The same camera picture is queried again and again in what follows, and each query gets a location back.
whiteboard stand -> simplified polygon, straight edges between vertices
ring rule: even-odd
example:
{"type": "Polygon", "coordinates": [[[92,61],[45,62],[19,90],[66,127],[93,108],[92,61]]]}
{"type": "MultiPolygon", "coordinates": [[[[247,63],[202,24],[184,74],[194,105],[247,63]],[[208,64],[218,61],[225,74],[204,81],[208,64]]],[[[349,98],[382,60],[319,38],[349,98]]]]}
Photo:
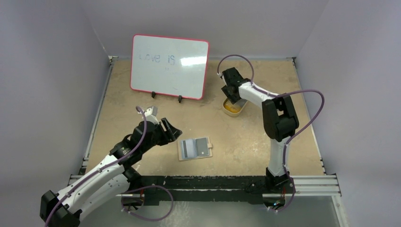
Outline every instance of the whiteboard stand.
{"type": "Polygon", "coordinates": [[[209,43],[155,35],[132,39],[131,89],[200,100],[203,98],[209,43]]]}
{"type": "MultiPolygon", "coordinates": [[[[152,91],[152,98],[155,98],[156,96],[156,92],[152,91]]],[[[183,100],[182,96],[178,96],[178,102],[181,103],[181,101],[183,100]]]]}

small bowl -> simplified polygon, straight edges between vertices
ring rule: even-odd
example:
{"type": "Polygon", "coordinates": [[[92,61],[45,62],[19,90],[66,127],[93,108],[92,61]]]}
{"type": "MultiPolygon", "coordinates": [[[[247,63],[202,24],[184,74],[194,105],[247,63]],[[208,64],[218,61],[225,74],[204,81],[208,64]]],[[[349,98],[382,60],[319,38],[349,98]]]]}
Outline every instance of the small bowl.
{"type": "Polygon", "coordinates": [[[232,104],[228,98],[223,102],[223,112],[225,112],[228,116],[238,117],[241,114],[242,110],[248,103],[248,100],[241,99],[235,104],[232,104]]]}

gray wall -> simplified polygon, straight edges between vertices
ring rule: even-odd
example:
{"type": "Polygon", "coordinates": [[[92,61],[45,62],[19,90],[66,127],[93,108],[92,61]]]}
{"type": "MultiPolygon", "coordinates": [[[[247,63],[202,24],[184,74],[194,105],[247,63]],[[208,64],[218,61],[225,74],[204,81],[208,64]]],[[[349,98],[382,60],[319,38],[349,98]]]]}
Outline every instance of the gray wall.
{"type": "Polygon", "coordinates": [[[206,39],[210,55],[294,57],[328,0],[82,0],[109,55],[130,57],[136,33],[206,39]]]}
{"type": "Polygon", "coordinates": [[[401,226],[400,21],[399,0],[330,0],[296,61],[351,226],[401,226]]]}
{"type": "Polygon", "coordinates": [[[84,156],[108,58],[76,0],[0,0],[0,226],[42,226],[40,197],[84,156]]]}

plywood tabletop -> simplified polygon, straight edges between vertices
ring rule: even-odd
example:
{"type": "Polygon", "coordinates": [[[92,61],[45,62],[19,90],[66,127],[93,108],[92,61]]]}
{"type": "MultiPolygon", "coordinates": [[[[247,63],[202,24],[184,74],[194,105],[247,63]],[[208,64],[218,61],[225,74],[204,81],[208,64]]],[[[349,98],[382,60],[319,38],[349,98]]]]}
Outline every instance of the plywood tabletop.
{"type": "MultiPolygon", "coordinates": [[[[135,106],[158,107],[157,117],[165,117],[183,131],[179,140],[210,137],[213,157],[178,160],[177,143],[155,146],[134,165],[142,175],[264,175],[269,163],[270,139],[263,129],[262,111],[248,103],[241,115],[230,117],[223,111],[224,82],[216,75],[218,61],[209,60],[202,100],[133,91],[130,88],[130,60],[115,63],[99,115],[87,171],[96,166],[127,134],[141,122],[135,106]]],[[[252,61],[254,82],[275,93],[299,90],[295,69],[290,61],[252,61]]],[[[244,78],[251,77],[245,61],[225,61],[221,71],[236,67],[244,78]]],[[[292,96],[300,128],[309,118],[301,95],[292,96]]],[[[289,170],[292,175],[323,175],[311,128],[290,144],[289,170]]]]}

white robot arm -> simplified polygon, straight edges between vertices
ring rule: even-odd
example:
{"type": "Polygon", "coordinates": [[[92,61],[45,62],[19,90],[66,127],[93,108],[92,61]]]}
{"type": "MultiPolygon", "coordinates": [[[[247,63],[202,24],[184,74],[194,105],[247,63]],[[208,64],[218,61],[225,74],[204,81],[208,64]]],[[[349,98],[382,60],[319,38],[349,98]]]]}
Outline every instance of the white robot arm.
{"type": "Polygon", "coordinates": [[[148,108],[143,113],[146,126],[144,121],[140,122],[132,134],[125,136],[109,155],[74,184],[57,193],[46,192],[41,199],[42,220],[49,227],[77,227],[91,211],[126,192],[130,182],[138,178],[132,165],[152,147],[174,142],[182,134],[166,118],[159,122],[156,114],[155,106],[148,108]]]}
{"type": "Polygon", "coordinates": [[[270,161],[266,175],[270,174],[271,179],[286,175],[283,160],[288,163],[289,147],[287,147],[283,159],[284,146],[299,126],[291,97],[277,98],[278,94],[251,84],[249,79],[242,78],[235,68],[223,71],[220,76],[226,84],[222,90],[231,103],[234,104],[240,99],[245,99],[262,109],[263,126],[270,137],[270,161]]]}

